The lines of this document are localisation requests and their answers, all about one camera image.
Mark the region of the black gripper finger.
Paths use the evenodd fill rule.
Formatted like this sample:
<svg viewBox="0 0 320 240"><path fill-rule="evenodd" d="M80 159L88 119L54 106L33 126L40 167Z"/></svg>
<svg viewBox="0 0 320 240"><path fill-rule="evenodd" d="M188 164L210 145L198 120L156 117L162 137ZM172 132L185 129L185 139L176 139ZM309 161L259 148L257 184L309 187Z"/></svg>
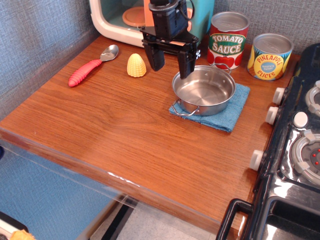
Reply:
<svg viewBox="0 0 320 240"><path fill-rule="evenodd" d="M197 51L180 50L177 54L180 78L187 78L195 69Z"/></svg>
<svg viewBox="0 0 320 240"><path fill-rule="evenodd" d="M164 51L157 43L144 41L143 46L151 68L159 71L165 64Z"/></svg>

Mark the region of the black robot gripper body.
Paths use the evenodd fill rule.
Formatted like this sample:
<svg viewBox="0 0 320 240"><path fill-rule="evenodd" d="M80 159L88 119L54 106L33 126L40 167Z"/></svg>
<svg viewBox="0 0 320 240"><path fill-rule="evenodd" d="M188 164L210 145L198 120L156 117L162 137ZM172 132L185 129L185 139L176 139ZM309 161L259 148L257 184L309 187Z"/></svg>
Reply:
<svg viewBox="0 0 320 240"><path fill-rule="evenodd" d="M157 50L176 54L182 47L195 53L199 39L188 31L189 21L185 0L151 0L148 9L152 14L153 26L140 29L143 34L145 52L154 54Z"/></svg>

